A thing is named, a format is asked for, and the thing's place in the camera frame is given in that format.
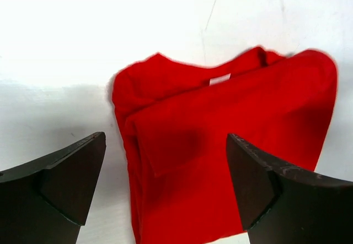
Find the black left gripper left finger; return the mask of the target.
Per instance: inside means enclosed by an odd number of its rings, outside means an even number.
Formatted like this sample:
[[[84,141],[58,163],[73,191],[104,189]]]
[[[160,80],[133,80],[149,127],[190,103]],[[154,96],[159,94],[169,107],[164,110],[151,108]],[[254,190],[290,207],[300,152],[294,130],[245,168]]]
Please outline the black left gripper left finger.
[[[105,151],[105,133],[95,132],[1,171],[1,243],[76,243]]]

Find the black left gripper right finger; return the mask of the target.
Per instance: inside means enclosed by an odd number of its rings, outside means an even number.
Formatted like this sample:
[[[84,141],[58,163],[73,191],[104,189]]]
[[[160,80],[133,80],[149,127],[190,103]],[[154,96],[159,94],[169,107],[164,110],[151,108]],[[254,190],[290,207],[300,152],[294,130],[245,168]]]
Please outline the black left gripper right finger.
[[[352,243],[352,182],[305,170],[235,134],[226,154],[251,243]]]

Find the red t shirt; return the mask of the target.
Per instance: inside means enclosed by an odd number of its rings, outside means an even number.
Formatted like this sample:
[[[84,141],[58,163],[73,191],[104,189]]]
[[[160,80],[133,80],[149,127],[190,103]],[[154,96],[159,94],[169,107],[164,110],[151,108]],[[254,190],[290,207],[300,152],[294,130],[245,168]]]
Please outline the red t shirt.
[[[242,232],[226,157],[234,133],[314,170],[333,114],[325,53],[252,48],[214,68],[155,54],[121,70],[112,102],[137,243],[208,243]]]

